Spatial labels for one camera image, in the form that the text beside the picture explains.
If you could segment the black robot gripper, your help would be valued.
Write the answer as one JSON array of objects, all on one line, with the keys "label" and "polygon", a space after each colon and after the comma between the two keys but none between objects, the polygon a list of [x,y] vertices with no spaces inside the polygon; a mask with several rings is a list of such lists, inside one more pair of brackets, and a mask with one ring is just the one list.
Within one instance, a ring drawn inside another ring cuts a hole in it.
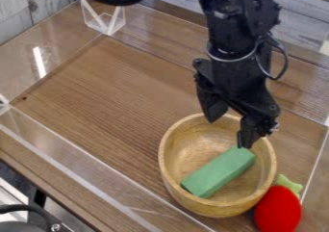
[{"label": "black robot gripper", "polygon": [[280,105],[267,87],[272,47],[257,44],[244,55],[208,44],[208,59],[196,59],[196,84],[205,118],[215,123],[233,109],[243,115],[239,147],[253,144],[279,127]]}]

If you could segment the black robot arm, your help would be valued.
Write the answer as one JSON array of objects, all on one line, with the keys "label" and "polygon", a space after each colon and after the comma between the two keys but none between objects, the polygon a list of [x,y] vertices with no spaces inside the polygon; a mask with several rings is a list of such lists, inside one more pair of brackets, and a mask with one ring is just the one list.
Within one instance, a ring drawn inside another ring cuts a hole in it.
[{"label": "black robot arm", "polygon": [[208,57],[195,61],[199,99],[208,121],[229,110],[243,116],[237,145],[251,148],[279,128],[280,105],[269,93],[273,50],[284,46],[272,29],[280,23],[276,0],[199,0],[208,19]]}]

